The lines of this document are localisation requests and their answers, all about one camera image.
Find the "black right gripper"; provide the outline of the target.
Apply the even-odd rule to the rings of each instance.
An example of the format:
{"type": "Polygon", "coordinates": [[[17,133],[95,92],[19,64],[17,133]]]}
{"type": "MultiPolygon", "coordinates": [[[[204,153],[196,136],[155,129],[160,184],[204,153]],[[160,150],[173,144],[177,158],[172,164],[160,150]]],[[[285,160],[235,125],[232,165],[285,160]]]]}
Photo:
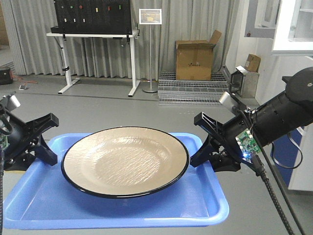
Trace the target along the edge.
{"type": "Polygon", "coordinates": [[[237,114],[225,124],[221,124],[201,112],[194,117],[194,125],[201,127],[211,137],[207,136],[199,150],[191,156],[191,166],[198,167],[209,160],[214,171],[238,171],[241,169],[241,163],[253,169],[253,165],[243,159],[243,154],[236,141],[236,137],[241,132],[251,127],[251,122],[244,114],[237,114]],[[211,138],[215,139],[218,146],[223,147],[223,150],[218,151],[209,159],[210,154],[215,152],[215,147],[210,142],[211,138]]]}

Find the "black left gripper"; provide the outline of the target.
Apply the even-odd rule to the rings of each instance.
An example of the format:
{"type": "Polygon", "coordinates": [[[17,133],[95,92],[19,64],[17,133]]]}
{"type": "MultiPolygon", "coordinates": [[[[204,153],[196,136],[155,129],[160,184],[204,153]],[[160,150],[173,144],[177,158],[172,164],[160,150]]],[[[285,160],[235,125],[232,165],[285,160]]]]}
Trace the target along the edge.
{"type": "Polygon", "coordinates": [[[59,126],[59,119],[53,113],[24,122],[1,107],[0,120],[4,124],[0,133],[8,136],[10,143],[4,150],[4,170],[27,170],[36,158],[51,166],[57,164],[57,155],[42,137],[43,132],[59,126]]]}

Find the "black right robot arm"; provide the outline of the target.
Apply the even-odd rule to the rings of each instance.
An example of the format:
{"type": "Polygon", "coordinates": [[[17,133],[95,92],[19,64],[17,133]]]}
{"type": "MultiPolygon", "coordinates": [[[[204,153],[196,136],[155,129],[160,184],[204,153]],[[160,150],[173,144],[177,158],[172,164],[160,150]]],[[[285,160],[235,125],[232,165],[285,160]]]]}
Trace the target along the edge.
{"type": "Polygon", "coordinates": [[[293,76],[283,76],[284,91],[249,111],[232,93],[225,92],[227,108],[235,115],[222,124],[201,112],[194,124],[208,133],[202,147],[191,157],[197,167],[207,161],[215,172],[238,171],[244,163],[259,172],[259,163],[249,162],[243,155],[236,137],[249,130],[259,147],[264,147],[290,131],[307,126],[313,121],[313,69],[311,67],[293,76]]]}

